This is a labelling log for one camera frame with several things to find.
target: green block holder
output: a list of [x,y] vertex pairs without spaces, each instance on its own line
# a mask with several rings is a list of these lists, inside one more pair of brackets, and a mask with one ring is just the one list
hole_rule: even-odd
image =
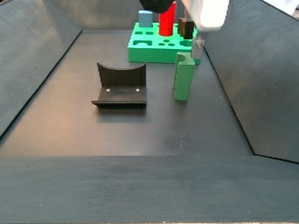
[[136,23],[127,49],[131,62],[175,63],[176,53],[188,53],[192,41],[180,37],[178,24],[174,25],[172,36],[163,37],[159,35],[159,23],[154,23],[152,27],[140,27]]
[[176,101],[188,101],[195,61],[190,52],[178,52],[175,62],[174,76],[174,99]]

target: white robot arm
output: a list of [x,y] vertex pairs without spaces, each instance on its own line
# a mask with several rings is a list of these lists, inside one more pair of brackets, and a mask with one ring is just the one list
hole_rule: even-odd
[[208,33],[218,31],[224,24],[230,0],[182,0],[182,2],[188,12],[186,15],[190,15],[199,30],[191,47],[191,56],[199,59]]

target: black floor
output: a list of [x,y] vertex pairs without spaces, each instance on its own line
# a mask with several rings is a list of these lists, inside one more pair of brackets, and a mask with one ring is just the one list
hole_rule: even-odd
[[253,155],[206,55],[188,102],[148,64],[146,110],[91,104],[128,38],[80,35],[2,139],[0,223],[298,222],[299,166]]

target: green rectangular block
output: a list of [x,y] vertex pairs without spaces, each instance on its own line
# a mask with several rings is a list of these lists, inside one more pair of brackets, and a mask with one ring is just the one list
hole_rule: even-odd
[[174,99],[187,101],[190,98],[195,61],[190,52],[178,52],[174,75]]
[[174,25],[172,36],[163,37],[159,35],[158,23],[154,23],[154,27],[139,27],[136,23],[127,48],[128,61],[175,63],[176,53],[190,52],[192,41],[180,37],[178,24]]

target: hole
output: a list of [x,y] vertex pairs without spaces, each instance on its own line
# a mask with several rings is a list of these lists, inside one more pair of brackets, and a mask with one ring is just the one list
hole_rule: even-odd
[[178,58],[178,62],[182,62],[182,61],[186,61],[186,57],[182,55],[182,54],[179,54],[178,53],[178,56],[176,56]]
[[192,42],[186,39],[186,40],[180,41],[180,45],[182,46],[192,46]]
[[154,41],[152,40],[135,40],[134,41],[134,45],[147,45],[147,46],[151,46],[154,44]]

